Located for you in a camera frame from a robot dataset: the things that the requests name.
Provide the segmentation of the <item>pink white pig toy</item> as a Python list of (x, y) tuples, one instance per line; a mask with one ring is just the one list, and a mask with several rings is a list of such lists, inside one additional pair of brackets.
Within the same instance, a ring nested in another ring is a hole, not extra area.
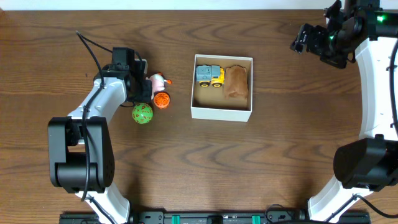
[(166, 79), (162, 73), (156, 73), (149, 78), (146, 78), (147, 80), (150, 80), (152, 83), (152, 96), (151, 99), (153, 100), (155, 97), (155, 94), (164, 91), (165, 90), (165, 84), (172, 84), (172, 81), (169, 79)]

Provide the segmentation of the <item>green numbered ball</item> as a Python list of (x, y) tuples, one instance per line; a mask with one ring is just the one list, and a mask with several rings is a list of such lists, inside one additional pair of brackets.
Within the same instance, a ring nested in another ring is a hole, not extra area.
[(132, 117), (138, 124), (147, 124), (152, 121), (154, 112), (152, 107), (147, 103), (138, 103), (133, 107)]

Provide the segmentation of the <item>orange ball toy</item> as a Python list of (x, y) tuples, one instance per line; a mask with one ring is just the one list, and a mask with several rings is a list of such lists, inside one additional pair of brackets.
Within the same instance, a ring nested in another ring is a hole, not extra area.
[(166, 109), (170, 104), (170, 96), (166, 92), (158, 92), (154, 95), (154, 104), (159, 109)]

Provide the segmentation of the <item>grey yellow toy truck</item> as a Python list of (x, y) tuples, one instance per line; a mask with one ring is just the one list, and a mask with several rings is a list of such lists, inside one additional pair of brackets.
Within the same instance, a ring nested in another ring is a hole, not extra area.
[(219, 65), (199, 65), (195, 69), (195, 78), (203, 88), (213, 86), (220, 88), (224, 85), (225, 69)]

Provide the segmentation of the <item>brown plush toy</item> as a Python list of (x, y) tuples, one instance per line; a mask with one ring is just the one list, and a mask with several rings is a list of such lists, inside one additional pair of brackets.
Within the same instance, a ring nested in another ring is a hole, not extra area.
[(245, 67), (234, 65), (226, 69), (223, 93), (226, 99), (248, 98), (248, 73)]

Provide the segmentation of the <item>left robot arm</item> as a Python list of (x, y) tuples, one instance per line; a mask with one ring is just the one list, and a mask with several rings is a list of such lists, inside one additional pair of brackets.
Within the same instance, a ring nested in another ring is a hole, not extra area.
[(99, 223), (133, 223), (130, 201), (114, 183), (115, 161), (108, 124), (127, 100), (127, 83), (97, 78), (79, 107), (48, 123), (50, 181), (86, 202)]

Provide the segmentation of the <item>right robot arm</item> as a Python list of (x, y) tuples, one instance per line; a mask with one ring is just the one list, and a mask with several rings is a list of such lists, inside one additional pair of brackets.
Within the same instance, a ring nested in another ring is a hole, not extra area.
[(304, 24), (292, 42), (339, 69), (356, 63), (361, 79), (362, 122), (357, 141), (333, 158), (333, 177), (307, 202), (297, 223), (369, 223), (351, 213), (358, 200), (397, 185), (397, 14), (379, 1), (335, 1), (326, 26)]

